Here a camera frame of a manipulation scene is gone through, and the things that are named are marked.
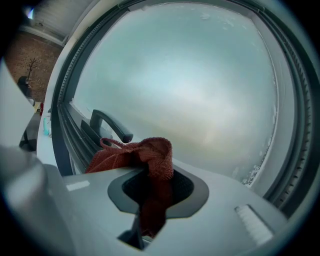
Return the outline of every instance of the red towel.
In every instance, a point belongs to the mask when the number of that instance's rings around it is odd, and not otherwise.
[[[110,142],[119,148],[107,146]],[[172,205],[170,179],[174,176],[172,145],[161,137],[147,138],[139,143],[122,144],[116,140],[102,138],[104,148],[98,151],[86,173],[148,164],[151,191],[140,212],[140,229],[143,236],[155,237],[166,222],[166,209]]]

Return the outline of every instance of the door glass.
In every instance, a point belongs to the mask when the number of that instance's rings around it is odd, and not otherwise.
[[[73,106],[115,116],[138,142],[165,137],[173,162],[246,180],[274,132],[273,65],[254,23],[205,4],[132,11],[91,53]]]

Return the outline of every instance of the brick wall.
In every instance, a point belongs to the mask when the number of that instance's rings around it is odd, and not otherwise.
[[[18,32],[4,56],[7,67],[15,80],[28,76],[30,59],[36,58],[30,78],[32,97],[44,102],[48,82],[62,47],[39,36]]]

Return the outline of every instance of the door handle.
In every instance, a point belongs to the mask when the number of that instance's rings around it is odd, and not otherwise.
[[[123,143],[129,143],[134,137],[134,135],[113,116],[94,109],[89,122],[82,119],[81,128],[98,146],[100,146],[101,138],[112,138],[111,134],[101,127],[103,120],[112,128]]]

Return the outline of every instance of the dish towel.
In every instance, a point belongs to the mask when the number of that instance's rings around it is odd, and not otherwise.
[[[106,145],[110,142],[117,147]],[[140,209],[142,236],[154,238],[166,222],[166,209],[172,205],[170,179],[174,176],[172,145],[161,137],[146,138],[139,143],[122,144],[114,139],[102,138],[103,150],[98,151],[85,173],[148,165],[151,190]]]

